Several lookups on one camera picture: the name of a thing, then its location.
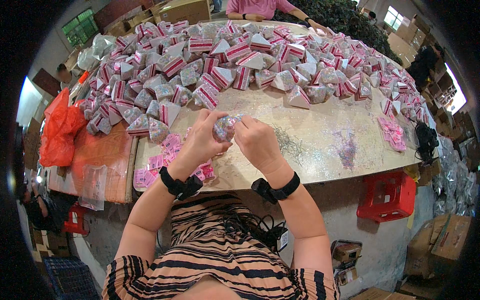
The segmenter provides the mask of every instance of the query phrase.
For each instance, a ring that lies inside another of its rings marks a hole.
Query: woman's left hand
[[[195,169],[220,152],[227,151],[233,144],[230,142],[217,143],[213,139],[213,125],[222,117],[228,116],[223,111],[202,109],[197,121],[188,131],[188,137],[177,157],[168,166],[168,172],[178,173],[180,180],[189,177]]]
[[[322,26],[322,25],[318,24],[318,23],[315,22],[314,20],[309,19],[309,20],[308,20],[308,24],[315,29],[315,32],[317,32],[317,29],[320,29],[320,30],[322,30],[323,32],[325,32],[325,34],[326,34],[328,37],[331,37],[331,36],[332,36],[332,35],[330,34],[330,32],[328,31],[328,29],[327,29],[325,26]]]

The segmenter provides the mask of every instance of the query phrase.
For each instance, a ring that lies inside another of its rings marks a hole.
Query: red plastic stool
[[[363,181],[367,183],[367,195],[364,203],[357,208],[357,217],[381,223],[402,219],[413,213],[417,186],[404,172],[367,176]],[[379,183],[384,185],[384,197],[375,195]],[[374,196],[380,203],[374,203]]]
[[[79,233],[81,235],[88,234],[88,231],[84,229],[84,214],[86,211],[87,209],[85,207],[77,204],[73,205],[68,211],[68,221],[65,221],[62,231]]]

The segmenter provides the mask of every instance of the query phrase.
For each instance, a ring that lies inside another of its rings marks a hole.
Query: pink shirt
[[[257,13],[270,20],[275,14],[275,9],[287,13],[295,9],[295,6],[287,0],[230,0],[228,1],[226,13]]]

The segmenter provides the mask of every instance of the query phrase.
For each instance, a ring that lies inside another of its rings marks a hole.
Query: black wrist strap
[[[159,171],[160,179],[168,189],[168,192],[175,196],[176,200],[183,201],[188,197],[194,195],[199,189],[203,187],[203,182],[198,179],[196,175],[188,177],[187,181],[173,180],[168,173],[167,167],[162,167]]]
[[[300,185],[300,178],[296,172],[293,172],[293,178],[281,189],[274,190],[270,184],[263,178],[255,180],[252,184],[252,190],[259,194],[262,198],[277,204],[278,200],[287,199]]]

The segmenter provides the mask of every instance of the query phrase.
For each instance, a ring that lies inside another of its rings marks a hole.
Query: woman's right hand
[[[235,142],[243,155],[265,176],[272,174],[287,162],[280,153],[273,128],[251,116],[243,116],[235,123]]]
[[[265,17],[257,13],[248,13],[245,15],[245,19],[255,22],[261,22],[265,20]]]

